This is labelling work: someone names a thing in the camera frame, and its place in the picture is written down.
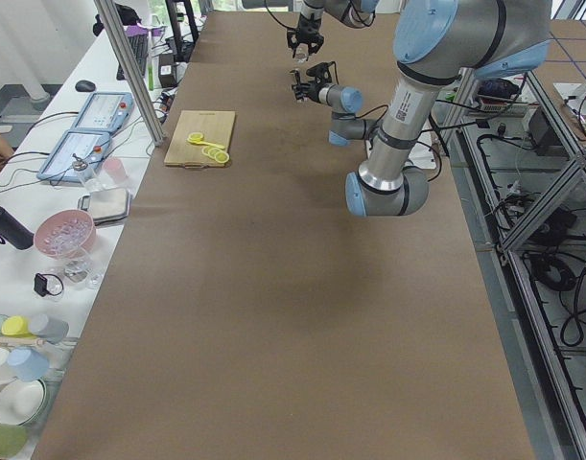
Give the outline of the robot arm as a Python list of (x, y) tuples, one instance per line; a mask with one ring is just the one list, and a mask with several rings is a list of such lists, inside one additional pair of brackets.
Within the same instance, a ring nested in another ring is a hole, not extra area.
[(426, 202), (426, 175), (409, 159), (439, 91), (462, 68), (480, 80), (522, 74), (547, 57), (551, 21), (549, 1), (409, 1), (394, 34), (393, 54), (400, 77), (384, 117), (358, 117), (363, 97), (333, 82), (327, 63), (297, 80), (297, 99), (332, 110), (329, 141), (372, 144), (369, 157), (346, 176), (348, 210), (359, 217), (405, 216)]
[(301, 1), (298, 19), (294, 26), (281, 22), (271, 7), (293, 10), (294, 1), (243, 1), (244, 9), (263, 7), (277, 24), (286, 30), (287, 45), (293, 58), (307, 60), (316, 54), (324, 43), (320, 33), (322, 16), (327, 13), (341, 24), (353, 29), (370, 27), (375, 19), (378, 1), (374, 0), (308, 0)]

